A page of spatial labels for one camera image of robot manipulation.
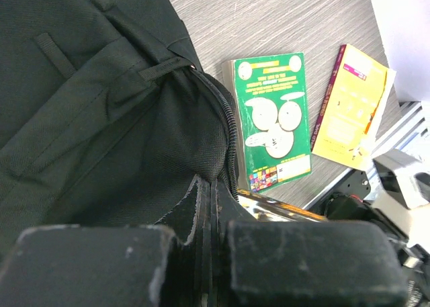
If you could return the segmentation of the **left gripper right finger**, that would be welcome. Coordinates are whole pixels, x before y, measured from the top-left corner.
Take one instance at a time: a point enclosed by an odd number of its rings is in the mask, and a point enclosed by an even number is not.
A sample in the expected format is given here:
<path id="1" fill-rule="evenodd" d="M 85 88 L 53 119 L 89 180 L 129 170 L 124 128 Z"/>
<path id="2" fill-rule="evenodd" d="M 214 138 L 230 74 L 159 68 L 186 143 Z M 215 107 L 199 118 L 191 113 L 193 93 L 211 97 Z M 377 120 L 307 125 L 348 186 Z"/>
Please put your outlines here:
<path id="1" fill-rule="evenodd" d="M 403 306 L 396 253 L 360 221 L 259 222 L 212 183 L 220 236 L 213 306 Z"/>

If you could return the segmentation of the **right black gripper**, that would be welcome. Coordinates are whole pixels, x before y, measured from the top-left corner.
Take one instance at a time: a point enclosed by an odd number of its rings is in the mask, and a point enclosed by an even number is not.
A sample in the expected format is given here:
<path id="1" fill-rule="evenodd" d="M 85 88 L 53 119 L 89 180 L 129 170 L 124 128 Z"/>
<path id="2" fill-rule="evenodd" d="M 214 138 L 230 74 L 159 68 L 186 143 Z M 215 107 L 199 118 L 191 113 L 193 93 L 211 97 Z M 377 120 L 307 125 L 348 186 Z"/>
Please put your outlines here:
<path id="1" fill-rule="evenodd" d="M 363 220 L 378 226 L 387 236 L 408 279 L 407 306 L 429 305 L 429 251 L 395 226 L 381 211 L 353 195 L 334 193 L 324 204 L 329 220 Z"/>

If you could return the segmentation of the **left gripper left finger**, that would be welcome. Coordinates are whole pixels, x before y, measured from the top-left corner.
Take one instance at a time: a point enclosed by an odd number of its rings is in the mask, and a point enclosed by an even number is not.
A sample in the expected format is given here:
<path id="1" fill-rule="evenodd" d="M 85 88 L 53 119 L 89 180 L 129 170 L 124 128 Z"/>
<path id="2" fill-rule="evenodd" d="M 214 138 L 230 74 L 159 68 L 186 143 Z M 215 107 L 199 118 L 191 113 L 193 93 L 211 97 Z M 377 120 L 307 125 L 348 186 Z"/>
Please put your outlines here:
<path id="1" fill-rule="evenodd" d="M 154 225 L 23 231 L 1 266 L 1 305 L 210 306 L 211 191 L 194 177 Z"/>

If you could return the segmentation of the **black student backpack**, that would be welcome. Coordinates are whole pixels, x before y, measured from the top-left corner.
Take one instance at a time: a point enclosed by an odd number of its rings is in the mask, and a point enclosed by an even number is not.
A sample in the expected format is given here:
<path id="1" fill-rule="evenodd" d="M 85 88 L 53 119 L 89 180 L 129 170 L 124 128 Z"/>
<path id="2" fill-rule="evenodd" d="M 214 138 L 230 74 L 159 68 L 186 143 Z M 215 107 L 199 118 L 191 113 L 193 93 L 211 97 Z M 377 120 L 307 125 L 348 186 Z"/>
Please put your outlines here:
<path id="1" fill-rule="evenodd" d="M 1 254 L 49 224 L 152 224 L 237 192 L 235 104 L 170 0 L 1 0 Z"/>

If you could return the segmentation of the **green coin book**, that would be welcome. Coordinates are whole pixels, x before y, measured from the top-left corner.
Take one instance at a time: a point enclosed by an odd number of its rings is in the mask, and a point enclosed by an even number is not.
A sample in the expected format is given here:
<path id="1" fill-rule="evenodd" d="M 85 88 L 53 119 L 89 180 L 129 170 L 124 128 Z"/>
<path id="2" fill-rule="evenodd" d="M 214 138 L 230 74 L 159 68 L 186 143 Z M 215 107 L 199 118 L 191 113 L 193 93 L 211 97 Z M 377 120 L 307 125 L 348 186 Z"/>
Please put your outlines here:
<path id="1" fill-rule="evenodd" d="M 310 174 L 303 53 L 228 60 L 222 76 L 237 108 L 239 188 L 261 192 Z"/>

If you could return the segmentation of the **orange paperback book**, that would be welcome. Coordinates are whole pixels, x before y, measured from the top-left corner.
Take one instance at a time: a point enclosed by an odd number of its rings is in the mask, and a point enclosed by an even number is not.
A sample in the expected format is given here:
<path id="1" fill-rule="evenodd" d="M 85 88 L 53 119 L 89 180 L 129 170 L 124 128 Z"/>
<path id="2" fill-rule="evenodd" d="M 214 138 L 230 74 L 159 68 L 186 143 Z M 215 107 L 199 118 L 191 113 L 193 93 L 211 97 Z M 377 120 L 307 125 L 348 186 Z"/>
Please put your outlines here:
<path id="1" fill-rule="evenodd" d="M 314 155 L 364 170 L 396 71 L 350 44 L 340 47 L 310 139 Z"/>

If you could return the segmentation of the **colourful treehouse paperback book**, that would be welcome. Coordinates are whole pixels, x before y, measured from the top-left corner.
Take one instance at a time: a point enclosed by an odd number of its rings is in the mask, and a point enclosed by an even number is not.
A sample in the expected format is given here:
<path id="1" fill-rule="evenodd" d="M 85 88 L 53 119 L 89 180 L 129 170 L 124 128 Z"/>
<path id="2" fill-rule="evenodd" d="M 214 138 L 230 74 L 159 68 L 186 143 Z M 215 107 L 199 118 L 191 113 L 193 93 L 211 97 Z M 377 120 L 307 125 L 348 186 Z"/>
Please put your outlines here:
<path id="1" fill-rule="evenodd" d="M 326 222 L 328 219 L 308 210 L 286 204 L 245 189 L 237 189 L 239 204 L 262 222 Z"/>

